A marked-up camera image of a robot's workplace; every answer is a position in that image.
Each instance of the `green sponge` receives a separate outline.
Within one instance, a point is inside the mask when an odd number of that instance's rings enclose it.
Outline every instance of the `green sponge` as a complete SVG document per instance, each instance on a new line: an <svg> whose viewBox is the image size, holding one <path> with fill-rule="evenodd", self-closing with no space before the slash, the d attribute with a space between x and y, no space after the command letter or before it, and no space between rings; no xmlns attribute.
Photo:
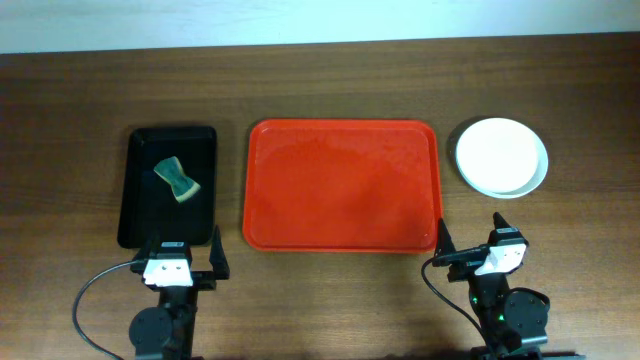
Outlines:
<svg viewBox="0 0 640 360"><path fill-rule="evenodd" d="M160 161L153 171L171 185L171 191L178 203L189 200L200 190L200 185L184 174L180 160L175 156Z"/></svg>

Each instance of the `wood grain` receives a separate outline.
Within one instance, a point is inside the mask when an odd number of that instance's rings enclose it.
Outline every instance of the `wood grain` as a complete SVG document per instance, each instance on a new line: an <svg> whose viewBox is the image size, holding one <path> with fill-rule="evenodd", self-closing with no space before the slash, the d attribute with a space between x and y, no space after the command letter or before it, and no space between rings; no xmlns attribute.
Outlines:
<svg viewBox="0 0 640 360"><path fill-rule="evenodd" d="M375 359L479 345L422 283L426 255L261 253L242 238L252 125L336 117L431 125L456 245L486 241L496 210L530 240L510 283L551 297L546 349L636 359L638 54L635 33L2 56L0 357L103 358L75 334L71 304L88 278L133 255L116 243L128 134L176 124L218 130L216 220L232 268L200 297L194 354ZM485 197L447 160L459 123L494 115L528 124L549 151L548 178L524 198ZM206 268L207 249L194 253ZM465 284L432 277L466 303ZM132 358L129 322L156 301L122 271L88 291L80 321Z"/></svg>

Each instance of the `black tray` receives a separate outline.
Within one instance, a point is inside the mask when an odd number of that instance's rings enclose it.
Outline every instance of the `black tray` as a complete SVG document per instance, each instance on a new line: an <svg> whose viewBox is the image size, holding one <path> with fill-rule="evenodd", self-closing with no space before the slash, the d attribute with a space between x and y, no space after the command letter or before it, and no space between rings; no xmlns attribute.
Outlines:
<svg viewBox="0 0 640 360"><path fill-rule="evenodd" d="M141 247L150 237L204 245L213 236L216 131L211 127L137 129L129 138L118 244ZM176 156L200 190L179 204L153 168Z"/></svg>

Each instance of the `black cable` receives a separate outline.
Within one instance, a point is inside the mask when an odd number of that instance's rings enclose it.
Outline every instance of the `black cable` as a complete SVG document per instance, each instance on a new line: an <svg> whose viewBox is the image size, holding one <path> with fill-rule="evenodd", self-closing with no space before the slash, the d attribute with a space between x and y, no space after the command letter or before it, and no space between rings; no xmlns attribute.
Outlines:
<svg viewBox="0 0 640 360"><path fill-rule="evenodd" d="M84 331L82 331L82 328L80 328L80 324L78 323L78 305L80 304L80 299L82 298L82 295L84 294L84 292L87 291L89 286L91 286L91 284L93 284L96 280L100 279L104 275L106 275L106 274L108 274L108 273L110 273L110 272L112 272L114 270L123 268L125 266L130 266L130 265L133 265L133 264L143 263L143 262L144 262L144 260L127 261L125 263L112 266L112 267L102 271L98 275L94 276L93 279L89 280L82 287L82 289L80 289L80 292L78 292L78 295L76 296L76 300L73 302L73 309L71 310L71 319L73 320L73 326L75 326L76 331L78 332L78 334L80 335L82 340L86 341L87 344L91 345L91 347L93 347L94 349L102 352L103 354L105 354L105 355L107 355L107 356L109 356L109 357L111 357L113 359L124 360L120 356L110 352L109 350L107 350L107 349L101 347L100 345L96 344L95 342L93 342L93 340L89 339L87 334L85 334Z"/></svg>
<svg viewBox="0 0 640 360"><path fill-rule="evenodd" d="M484 340L485 345L487 346L487 349L489 349L489 352L495 357L497 358L495 352L493 351L493 347L491 346L491 344L489 343L489 340L487 339L487 336L485 335L484 331L482 331L482 328L480 327L480 325L478 325L478 322L475 321L471 315L469 315L466 311L462 310L458 305L454 304L451 302L451 300L447 299L444 295L442 295L430 282L429 279L427 279L427 274L425 273L425 270L427 269L427 266L429 266L431 264L431 262L435 260L435 257L425 261L425 263L422 265L422 270L420 271L420 273L422 274L422 280L424 280L425 284L427 284L427 286L429 287L429 289L431 289L431 291L433 291L434 294L436 294L437 297L440 298L440 300L444 301L447 305L451 306L455 311L459 312L460 314L464 315L464 317L467 318L467 320L471 321L471 323L473 324L473 326L476 328L476 330L478 330L478 332L480 333L480 336L482 336L482 340Z"/></svg>

